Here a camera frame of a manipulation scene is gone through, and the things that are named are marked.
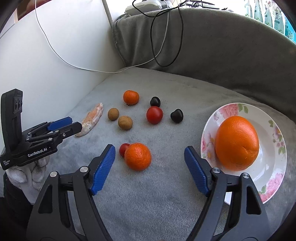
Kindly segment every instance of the blue gripper pad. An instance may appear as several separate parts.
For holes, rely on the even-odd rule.
[[[115,153],[115,147],[112,145],[107,154],[103,157],[103,160],[101,161],[97,170],[95,171],[93,177],[93,185],[90,188],[90,192],[93,196],[96,195],[98,191],[102,190],[106,178],[115,160]]]
[[[188,147],[185,148],[184,159],[191,176],[193,177],[196,187],[201,193],[203,193],[205,196],[208,196],[210,190],[207,187],[207,177]]]
[[[71,117],[65,117],[63,119],[60,120],[56,120],[54,122],[52,122],[49,126],[48,126],[48,130],[49,131],[56,131],[64,126],[67,126],[69,124],[72,124],[72,118]]]

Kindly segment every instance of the cherry tomato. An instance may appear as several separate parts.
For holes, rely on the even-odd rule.
[[[147,110],[146,118],[151,124],[157,124],[163,118],[163,111],[157,106],[151,106]]]
[[[123,143],[120,148],[119,148],[119,154],[124,158],[124,153],[126,149],[129,147],[130,144],[128,143]]]

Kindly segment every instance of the orange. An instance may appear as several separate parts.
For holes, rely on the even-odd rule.
[[[231,171],[242,171],[253,164],[259,153],[255,128],[245,118],[231,116],[219,126],[215,150],[221,164]]]
[[[134,105],[139,102],[139,94],[135,91],[128,90],[123,94],[123,101],[128,105]]]
[[[131,144],[124,153],[126,164],[135,171],[142,171],[151,163],[151,153],[148,147],[141,143]]]

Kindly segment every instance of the wrapped carrot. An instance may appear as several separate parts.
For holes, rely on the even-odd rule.
[[[103,103],[98,103],[96,107],[88,112],[86,117],[82,121],[82,130],[81,132],[75,134],[75,137],[81,137],[90,132],[91,129],[98,123],[99,118],[103,114]]]

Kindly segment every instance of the green leaf pattern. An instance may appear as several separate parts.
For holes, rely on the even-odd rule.
[[[248,107],[244,106],[244,112],[247,114],[249,112]]]
[[[264,194],[266,192],[266,185],[264,185],[261,189],[261,192],[259,191],[259,194]]]
[[[274,126],[274,122],[272,120],[269,120],[268,123],[270,124],[270,127]]]
[[[246,107],[245,105],[243,105],[242,103],[238,103],[237,104],[239,107],[239,112],[241,112],[242,110],[244,110],[244,112],[247,114],[249,112],[248,107]]]
[[[239,112],[241,112],[241,111],[242,111],[242,104],[239,103]]]
[[[279,154],[280,154],[280,153],[283,153],[283,154],[286,153],[286,148],[285,148],[284,146],[281,146],[281,147],[279,148]]]

